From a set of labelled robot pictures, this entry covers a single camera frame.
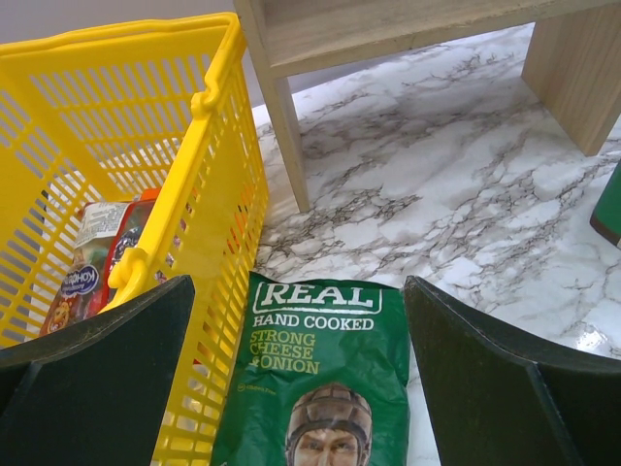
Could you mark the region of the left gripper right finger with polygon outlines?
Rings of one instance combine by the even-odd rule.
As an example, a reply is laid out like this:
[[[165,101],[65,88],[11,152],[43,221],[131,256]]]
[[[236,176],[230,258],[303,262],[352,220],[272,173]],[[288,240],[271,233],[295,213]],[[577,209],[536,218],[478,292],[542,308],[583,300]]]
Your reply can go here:
[[[419,277],[403,292],[441,464],[619,464],[619,360],[535,336]]]

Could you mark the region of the green roll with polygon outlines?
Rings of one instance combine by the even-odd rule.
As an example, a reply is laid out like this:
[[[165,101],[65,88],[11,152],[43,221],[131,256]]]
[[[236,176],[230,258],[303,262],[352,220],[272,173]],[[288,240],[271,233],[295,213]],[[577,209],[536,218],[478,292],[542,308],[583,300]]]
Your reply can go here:
[[[621,163],[608,180],[590,217],[590,225],[618,249],[621,235]]]

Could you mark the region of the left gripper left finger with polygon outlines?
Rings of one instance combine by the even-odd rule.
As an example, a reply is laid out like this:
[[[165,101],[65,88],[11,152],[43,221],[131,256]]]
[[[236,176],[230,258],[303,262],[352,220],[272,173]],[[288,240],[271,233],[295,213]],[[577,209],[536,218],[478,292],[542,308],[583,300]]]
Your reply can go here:
[[[1,351],[4,465],[148,465],[195,288],[179,276]]]

